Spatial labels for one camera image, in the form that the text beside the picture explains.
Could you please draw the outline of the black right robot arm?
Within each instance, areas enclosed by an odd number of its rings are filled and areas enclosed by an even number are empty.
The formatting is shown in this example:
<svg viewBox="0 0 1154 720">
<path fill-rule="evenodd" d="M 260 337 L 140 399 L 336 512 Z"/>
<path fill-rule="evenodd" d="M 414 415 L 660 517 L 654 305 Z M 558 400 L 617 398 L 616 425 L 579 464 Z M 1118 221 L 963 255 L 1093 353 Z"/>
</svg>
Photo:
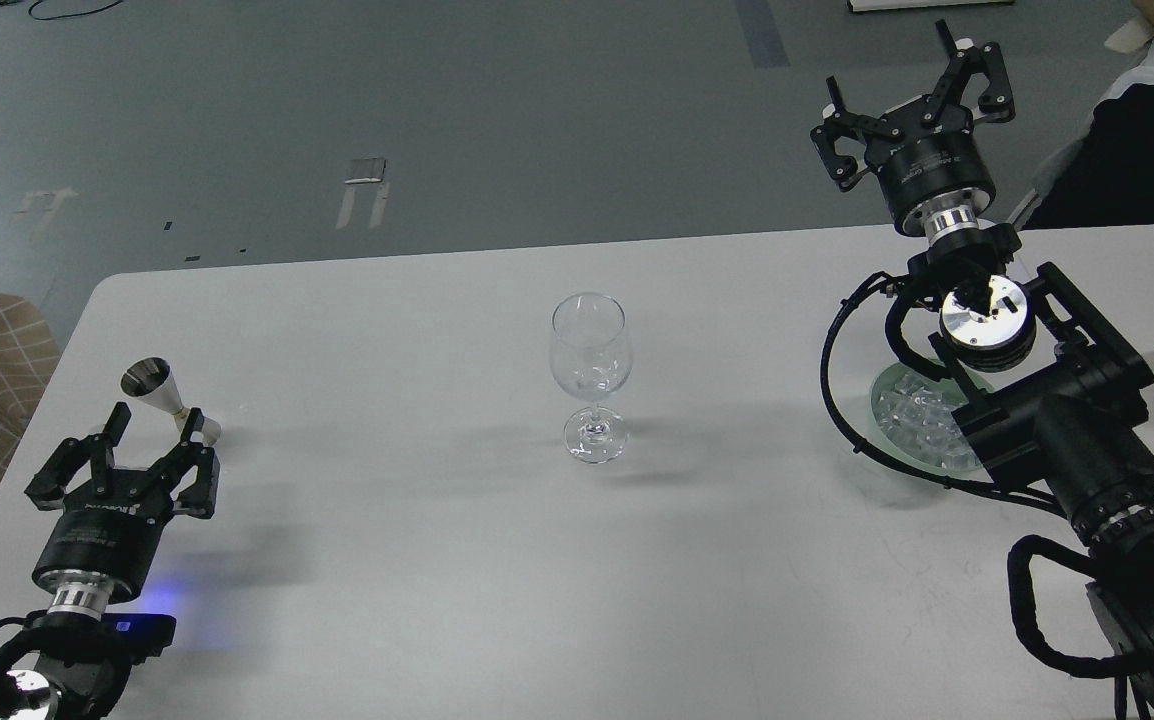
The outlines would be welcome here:
<svg viewBox="0 0 1154 720">
<path fill-rule="evenodd" d="M 997 42 L 957 38 L 935 23 L 946 69 L 932 91 L 878 117 L 847 108 L 829 78 L 810 133 L 838 190 L 877 177 L 902 237 L 926 238 L 906 273 L 875 272 L 839 307 L 820 348 L 820 397 L 856 453 L 947 489 L 1065 519 L 1070 550 L 1022 537 L 1007 552 L 1016 637 L 1040 663 L 1076 678 L 1111 678 L 1115 715 L 1154 715 L 1154 455 L 1136 434 L 1148 420 L 1144 357 L 1052 263 L 1031 282 L 1007 264 L 1021 249 L 1010 223 L 981 225 L 996 183 L 977 123 L 1016 117 Z M 830 387 L 838 333 L 859 307 L 891 297 L 884 333 L 898 363 L 965 397 L 957 428 L 986 480 L 937 475 L 872 445 L 850 427 Z"/>
</svg>

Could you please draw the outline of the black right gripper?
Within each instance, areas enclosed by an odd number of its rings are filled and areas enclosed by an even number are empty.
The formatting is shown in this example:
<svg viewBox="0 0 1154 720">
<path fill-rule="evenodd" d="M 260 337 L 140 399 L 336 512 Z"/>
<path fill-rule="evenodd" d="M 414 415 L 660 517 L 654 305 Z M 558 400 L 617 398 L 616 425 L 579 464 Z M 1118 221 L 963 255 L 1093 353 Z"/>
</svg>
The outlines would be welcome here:
<svg viewBox="0 0 1154 720">
<path fill-rule="evenodd" d="M 838 192 L 850 192 L 865 174 L 877 174 L 893 227 L 902 237 L 924 233 L 926 205 L 947 195 L 951 205 L 983 213 L 996 183 L 977 149 L 976 123 L 1010 123 L 1016 99 L 997 42 L 979 45 L 957 38 L 946 20 L 934 24 L 947 57 L 932 91 L 889 108 L 881 118 L 847 108 L 835 77 L 827 77 L 829 104 L 810 132 L 820 164 Z M 848 140 L 859 156 L 838 150 Z"/>
</svg>

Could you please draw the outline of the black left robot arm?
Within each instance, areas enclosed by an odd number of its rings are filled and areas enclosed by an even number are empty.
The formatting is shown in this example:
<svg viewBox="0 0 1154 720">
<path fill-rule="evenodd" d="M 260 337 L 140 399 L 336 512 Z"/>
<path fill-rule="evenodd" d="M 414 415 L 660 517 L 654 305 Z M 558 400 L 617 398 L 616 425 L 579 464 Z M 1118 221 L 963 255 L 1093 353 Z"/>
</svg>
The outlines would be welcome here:
<svg viewBox="0 0 1154 720">
<path fill-rule="evenodd" d="M 130 419 L 119 402 L 96 433 L 63 438 L 27 486 L 33 507 L 59 511 L 32 573 L 51 601 L 0 620 L 0 719 L 105 719 L 133 667 L 173 643 L 173 616 L 115 606 L 142 597 L 171 520 L 215 513 L 219 429 L 189 408 L 160 459 L 120 468 Z"/>
</svg>

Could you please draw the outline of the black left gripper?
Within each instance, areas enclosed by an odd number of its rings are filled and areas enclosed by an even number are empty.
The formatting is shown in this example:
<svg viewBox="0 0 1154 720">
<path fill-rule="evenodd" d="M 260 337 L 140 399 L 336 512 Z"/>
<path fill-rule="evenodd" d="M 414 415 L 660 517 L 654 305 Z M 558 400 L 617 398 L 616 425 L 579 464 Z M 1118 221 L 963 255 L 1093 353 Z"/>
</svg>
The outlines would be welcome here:
<svg viewBox="0 0 1154 720">
<path fill-rule="evenodd" d="M 112 584 L 111 603 L 138 600 L 158 543 L 175 516 L 211 519 L 219 495 L 220 460 L 213 447 L 194 438 L 205 414 L 192 407 L 175 447 L 137 475 L 114 475 L 114 450 L 132 419 L 117 402 L 100 430 L 63 438 L 30 479 L 27 497 L 38 510 L 62 513 L 42 550 L 32 582 L 55 591 L 68 575 L 102 575 Z M 65 493 L 82 466 L 89 482 Z"/>
</svg>

